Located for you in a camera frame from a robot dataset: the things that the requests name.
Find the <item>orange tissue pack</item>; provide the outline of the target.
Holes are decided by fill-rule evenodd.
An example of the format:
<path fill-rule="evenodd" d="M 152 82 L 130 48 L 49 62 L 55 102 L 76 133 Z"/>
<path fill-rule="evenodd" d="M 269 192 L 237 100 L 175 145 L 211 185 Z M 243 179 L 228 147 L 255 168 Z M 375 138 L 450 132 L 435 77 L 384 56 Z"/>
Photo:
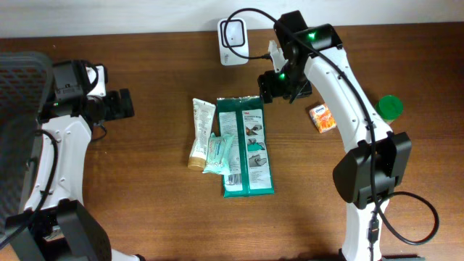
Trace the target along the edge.
<path fill-rule="evenodd" d="M 309 115 L 319 133 L 325 133 L 336 127 L 336 121 L 327 104 L 321 104 L 312 108 L 309 111 Z"/>

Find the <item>white cream tube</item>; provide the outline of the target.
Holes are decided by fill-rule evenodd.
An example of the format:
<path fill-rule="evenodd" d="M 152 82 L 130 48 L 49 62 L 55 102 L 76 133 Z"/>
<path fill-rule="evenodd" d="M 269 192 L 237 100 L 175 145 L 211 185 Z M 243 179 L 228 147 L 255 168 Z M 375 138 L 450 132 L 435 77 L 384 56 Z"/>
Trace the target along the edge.
<path fill-rule="evenodd" d="M 203 171 L 206 165 L 207 148 L 216 106 L 196 98 L 193 98 L 192 102 L 195 139 L 188 159 L 188 168 Z"/>

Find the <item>light green wipes pack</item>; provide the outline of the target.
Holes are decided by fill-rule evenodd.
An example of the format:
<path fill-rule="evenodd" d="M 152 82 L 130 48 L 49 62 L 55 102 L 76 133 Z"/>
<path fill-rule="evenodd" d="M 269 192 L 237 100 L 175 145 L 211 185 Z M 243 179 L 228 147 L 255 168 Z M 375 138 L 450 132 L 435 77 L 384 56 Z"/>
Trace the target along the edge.
<path fill-rule="evenodd" d="M 216 175 L 230 175 L 229 154 L 234 140 L 234 135 L 225 134 L 216 136 L 211 134 L 208 147 L 207 159 L 203 173 L 212 173 Z"/>

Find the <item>green glove package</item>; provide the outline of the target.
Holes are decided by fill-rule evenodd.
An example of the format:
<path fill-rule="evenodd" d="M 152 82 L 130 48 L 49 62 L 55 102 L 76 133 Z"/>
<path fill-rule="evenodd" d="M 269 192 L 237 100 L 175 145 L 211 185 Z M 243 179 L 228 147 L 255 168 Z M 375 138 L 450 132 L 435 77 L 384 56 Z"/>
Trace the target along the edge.
<path fill-rule="evenodd" d="M 234 136 L 223 178 L 225 198 L 275 193 L 265 136 L 264 106 L 258 96 L 217 99 L 221 135 Z"/>

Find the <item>green lid seasoning jar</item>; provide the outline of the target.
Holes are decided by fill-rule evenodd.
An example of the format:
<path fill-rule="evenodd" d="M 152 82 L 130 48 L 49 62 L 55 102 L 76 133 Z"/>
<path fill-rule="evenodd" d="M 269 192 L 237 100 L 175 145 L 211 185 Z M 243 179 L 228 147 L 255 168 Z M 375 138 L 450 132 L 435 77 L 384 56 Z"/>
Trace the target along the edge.
<path fill-rule="evenodd" d="M 383 96 L 375 105 L 377 113 L 381 118 L 390 124 L 403 113 L 402 101 L 393 95 Z"/>

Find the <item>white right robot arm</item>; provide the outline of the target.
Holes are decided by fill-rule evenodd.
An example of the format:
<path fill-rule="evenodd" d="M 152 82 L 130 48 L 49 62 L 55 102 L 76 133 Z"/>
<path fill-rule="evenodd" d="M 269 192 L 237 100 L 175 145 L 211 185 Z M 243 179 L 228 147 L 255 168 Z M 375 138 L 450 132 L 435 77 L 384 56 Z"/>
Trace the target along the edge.
<path fill-rule="evenodd" d="M 382 260 L 380 235 L 384 212 L 401 184 L 412 143 L 394 133 L 368 101 L 349 65 L 334 27 L 308 27 L 300 12 L 274 22 L 277 41 L 269 45 L 274 71 L 258 78 L 266 103 L 282 97 L 293 102 L 316 88 L 341 134 L 345 156 L 333 169 L 333 181 L 347 204 L 342 260 Z"/>

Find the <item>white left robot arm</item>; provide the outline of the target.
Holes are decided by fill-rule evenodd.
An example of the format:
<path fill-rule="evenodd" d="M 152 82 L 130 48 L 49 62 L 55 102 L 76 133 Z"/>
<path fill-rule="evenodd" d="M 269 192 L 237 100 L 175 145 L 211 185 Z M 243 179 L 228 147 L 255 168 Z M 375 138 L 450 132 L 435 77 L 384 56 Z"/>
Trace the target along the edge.
<path fill-rule="evenodd" d="M 83 205 L 94 128 L 132 117 L 128 90 L 107 91 L 107 69 L 1 55 L 1 245 L 21 260 L 126 260 Z"/>

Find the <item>white barcode scanner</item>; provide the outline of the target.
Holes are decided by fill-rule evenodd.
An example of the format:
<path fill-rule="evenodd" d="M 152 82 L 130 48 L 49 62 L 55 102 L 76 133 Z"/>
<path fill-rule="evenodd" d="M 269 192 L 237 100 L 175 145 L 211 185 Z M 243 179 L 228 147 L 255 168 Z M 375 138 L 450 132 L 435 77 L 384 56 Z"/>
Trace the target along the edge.
<path fill-rule="evenodd" d="M 224 30 L 226 21 L 224 18 L 217 24 L 220 62 L 223 66 L 244 65 L 249 56 L 247 25 L 243 19 L 233 18 Z"/>

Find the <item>grey plastic basket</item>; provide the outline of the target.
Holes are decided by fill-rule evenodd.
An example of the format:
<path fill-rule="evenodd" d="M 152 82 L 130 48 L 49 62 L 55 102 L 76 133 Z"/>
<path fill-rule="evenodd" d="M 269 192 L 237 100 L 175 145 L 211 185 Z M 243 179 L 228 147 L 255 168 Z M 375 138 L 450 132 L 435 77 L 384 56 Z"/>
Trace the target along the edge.
<path fill-rule="evenodd" d="M 24 211 L 38 168 L 34 132 L 53 80 L 52 61 L 36 51 L 1 53 L 1 239 L 7 218 Z"/>

